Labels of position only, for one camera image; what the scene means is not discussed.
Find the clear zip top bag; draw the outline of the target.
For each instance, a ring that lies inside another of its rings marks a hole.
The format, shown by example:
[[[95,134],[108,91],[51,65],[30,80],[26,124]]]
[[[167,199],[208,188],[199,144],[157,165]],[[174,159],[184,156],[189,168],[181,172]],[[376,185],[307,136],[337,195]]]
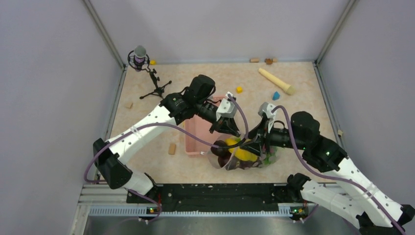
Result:
[[[213,148],[205,152],[205,156],[214,168],[224,170],[265,168],[274,164],[280,156],[278,147],[270,147],[267,152],[265,147],[261,150],[248,147],[223,149]]]

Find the dark purple toy fruit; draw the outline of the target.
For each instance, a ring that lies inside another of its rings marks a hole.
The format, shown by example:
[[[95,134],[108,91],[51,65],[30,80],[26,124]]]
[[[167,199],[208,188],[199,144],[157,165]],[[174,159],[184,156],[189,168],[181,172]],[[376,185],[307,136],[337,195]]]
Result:
[[[218,158],[221,158],[221,159],[227,159],[230,157],[231,153],[227,149],[223,148],[223,147],[228,146],[223,140],[217,140],[213,144],[219,147],[219,148],[216,148],[216,147],[210,148],[210,151],[214,155],[216,155]]]

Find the pink plastic basket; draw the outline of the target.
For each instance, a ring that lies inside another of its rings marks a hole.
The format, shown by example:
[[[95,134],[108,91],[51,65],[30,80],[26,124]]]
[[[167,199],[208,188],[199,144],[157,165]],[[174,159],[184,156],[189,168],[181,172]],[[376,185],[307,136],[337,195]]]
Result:
[[[211,123],[195,115],[191,119],[184,121],[184,129],[194,136],[213,144],[222,134],[214,131],[209,132]],[[199,157],[210,150],[210,146],[205,145],[194,138],[185,135],[184,151],[189,157]]]

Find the dark maroon toy fruit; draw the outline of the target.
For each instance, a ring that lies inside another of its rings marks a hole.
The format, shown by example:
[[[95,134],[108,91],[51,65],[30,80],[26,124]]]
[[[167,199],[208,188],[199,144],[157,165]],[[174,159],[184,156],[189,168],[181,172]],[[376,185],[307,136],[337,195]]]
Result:
[[[231,158],[230,157],[218,157],[217,162],[220,168],[226,166]]]

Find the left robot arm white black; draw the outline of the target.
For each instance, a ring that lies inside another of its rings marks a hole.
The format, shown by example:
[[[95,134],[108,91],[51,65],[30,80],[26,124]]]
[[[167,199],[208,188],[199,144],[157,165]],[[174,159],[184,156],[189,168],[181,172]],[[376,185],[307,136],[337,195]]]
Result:
[[[106,141],[97,139],[92,145],[92,163],[104,182],[111,189],[134,190],[144,202],[152,202],[157,196],[154,182],[145,173],[129,169],[127,163],[168,127],[184,133],[179,125],[198,116],[211,124],[210,132],[239,137],[241,133],[234,116],[240,107],[234,95],[227,92],[220,104],[215,105],[209,100],[215,90],[214,80],[200,74],[181,92],[168,94],[148,115],[126,131]]]

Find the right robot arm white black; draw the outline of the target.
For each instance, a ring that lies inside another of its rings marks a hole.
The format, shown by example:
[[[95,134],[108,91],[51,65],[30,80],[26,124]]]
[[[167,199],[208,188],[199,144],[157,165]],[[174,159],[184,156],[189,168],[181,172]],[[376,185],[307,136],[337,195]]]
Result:
[[[335,141],[320,134],[320,123],[300,111],[287,116],[287,125],[276,128],[275,110],[261,111],[261,122],[248,136],[261,150],[285,147],[294,150],[312,174],[336,182],[345,195],[335,193],[309,177],[288,177],[287,196],[294,202],[311,201],[352,224],[363,235],[403,235],[404,225],[414,218],[411,205],[401,205],[383,193],[354,164]]]

